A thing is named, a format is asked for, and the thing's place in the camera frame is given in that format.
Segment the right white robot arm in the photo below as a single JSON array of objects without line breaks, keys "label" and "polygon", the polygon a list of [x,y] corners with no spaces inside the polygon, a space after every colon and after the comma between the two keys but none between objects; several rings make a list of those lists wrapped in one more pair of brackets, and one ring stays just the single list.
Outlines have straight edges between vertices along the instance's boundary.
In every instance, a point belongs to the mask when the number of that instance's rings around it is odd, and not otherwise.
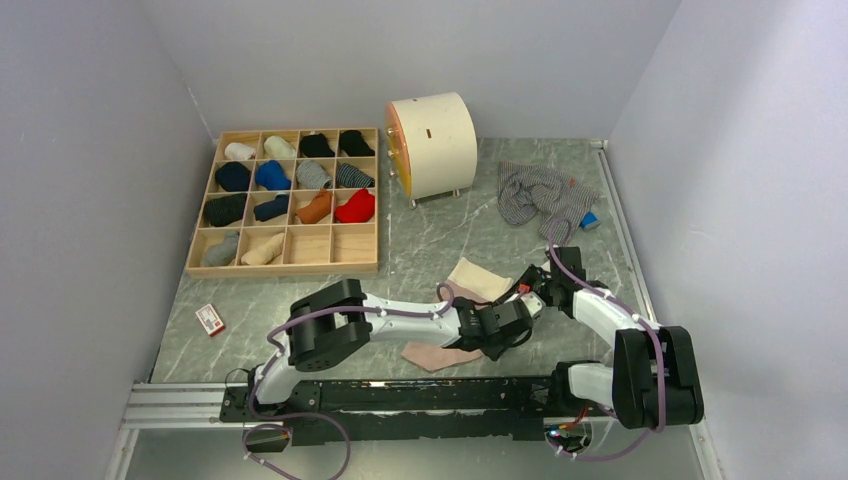
[{"label": "right white robot arm", "polygon": [[546,254],[549,267],[529,266],[517,291],[536,295],[590,328],[613,353],[609,366],[558,363],[548,389],[552,407],[572,415],[594,404],[610,410],[627,429],[700,423],[705,404],[689,332],[644,317],[601,283],[588,281],[579,248],[551,247]]}]

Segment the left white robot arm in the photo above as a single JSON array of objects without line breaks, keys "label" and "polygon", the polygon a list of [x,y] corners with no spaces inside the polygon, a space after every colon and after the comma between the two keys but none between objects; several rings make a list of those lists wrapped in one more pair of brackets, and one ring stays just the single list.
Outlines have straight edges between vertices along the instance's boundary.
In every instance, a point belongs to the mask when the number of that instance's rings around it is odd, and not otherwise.
[{"label": "left white robot arm", "polygon": [[296,301],[267,336],[273,356],[254,374],[246,406],[259,419],[278,417],[303,374],[332,369],[371,341],[413,341],[480,351],[492,360],[532,334],[543,301],[527,288],[493,304],[454,295],[436,303],[395,301],[366,293],[357,279],[339,281]]}]

